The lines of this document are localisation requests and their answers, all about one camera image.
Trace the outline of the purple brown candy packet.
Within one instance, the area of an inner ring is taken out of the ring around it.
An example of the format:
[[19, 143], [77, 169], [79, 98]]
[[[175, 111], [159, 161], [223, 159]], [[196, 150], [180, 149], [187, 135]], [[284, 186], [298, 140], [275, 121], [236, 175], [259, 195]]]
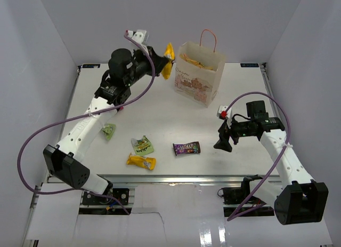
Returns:
[[193, 141], [186, 144], [173, 144], [173, 150], [175, 156], [201, 153], [200, 143], [198, 141]]

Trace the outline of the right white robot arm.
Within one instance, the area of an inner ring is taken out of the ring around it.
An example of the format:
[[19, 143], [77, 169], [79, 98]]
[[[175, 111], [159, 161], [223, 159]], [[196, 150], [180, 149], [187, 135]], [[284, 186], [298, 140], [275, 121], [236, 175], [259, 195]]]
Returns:
[[215, 149], [232, 152], [232, 141], [242, 137], [256, 137], [276, 165], [282, 187], [278, 188], [265, 177], [254, 175], [243, 178], [240, 187], [223, 188], [225, 204], [252, 204], [259, 200], [267, 204], [283, 225], [320, 222], [329, 194], [323, 182], [316, 182], [299, 161], [293, 147], [286, 143], [287, 133], [281, 120], [270, 117], [263, 100], [246, 104], [247, 117], [238, 122], [232, 110], [220, 106], [217, 117], [220, 126]]

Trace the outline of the large tan chips bag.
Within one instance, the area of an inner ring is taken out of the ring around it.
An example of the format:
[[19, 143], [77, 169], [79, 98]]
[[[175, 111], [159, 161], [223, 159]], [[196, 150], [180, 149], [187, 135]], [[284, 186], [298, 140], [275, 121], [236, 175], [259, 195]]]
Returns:
[[214, 68], [211, 66], [205, 66], [200, 61], [190, 59], [185, 53], [181, 53], [180, 58], [183, 59], [184, 61], [186, 61], [187, 63], [194, 65], [198, 68], [207, 69], [207, 70], [214, 70]]

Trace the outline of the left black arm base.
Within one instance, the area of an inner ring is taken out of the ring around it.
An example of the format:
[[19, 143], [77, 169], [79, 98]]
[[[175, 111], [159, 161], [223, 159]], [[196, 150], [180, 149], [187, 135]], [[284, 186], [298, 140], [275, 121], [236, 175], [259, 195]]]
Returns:
[[[110, 193], [109, 196], [114, 197], [117, 199], [122, 205], [128, 204], [129, 199], [129, 189], [128, 188], [114, 188]], [[111, 198], [104, 198], [94, 196], [88, 192], [85, 192], [82, 197], [82, 205], [106, 205], [106, 206], [114, 206], [117, 203], [116, 200]]]

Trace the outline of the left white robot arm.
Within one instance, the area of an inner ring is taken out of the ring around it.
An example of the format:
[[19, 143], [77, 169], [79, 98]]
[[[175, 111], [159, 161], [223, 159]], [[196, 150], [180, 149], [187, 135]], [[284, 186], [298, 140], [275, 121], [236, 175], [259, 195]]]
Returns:
[[104, 125], [119, 111], [118, 106], [131, 95], [131, 86], [144, 75], [155, 73], [167, 77], [172, 71], [175, 53], [171, 44], [167, 45], [162, 57], [150, 46], [147, 50], [149, 57], [140, 49], [133, 52], [124, 48], [114, 50], [85, 117], [55, 146], [47, 145], [43, 151], [51, 175], [74, 189], [93, 192], [102, 204], [112, 199], [112, 183], [91, 173], [82, 161]]

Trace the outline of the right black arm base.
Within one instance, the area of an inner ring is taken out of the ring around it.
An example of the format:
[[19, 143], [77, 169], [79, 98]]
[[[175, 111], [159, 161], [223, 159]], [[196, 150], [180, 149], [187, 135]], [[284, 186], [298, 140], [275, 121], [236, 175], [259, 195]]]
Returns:
[[[247, 197], [249, 191], [246, 189], [245, 184], [241, 183], [238, 187], [223, 187], [217, 191], [217, 196], [223, 200], [224, 216], [229, 217], [232, 212], [239, 206], [239, 204]], [[246, 204], [240, 209], [240, 212], [244, 212], [248, 209], [261, 206], [256, 210], [252, 210], [246, 214], [242, 214], [242, 217], [270, 217], [274, 216], [273, 209], [265, 205], [257, 197], [251, 197]]]

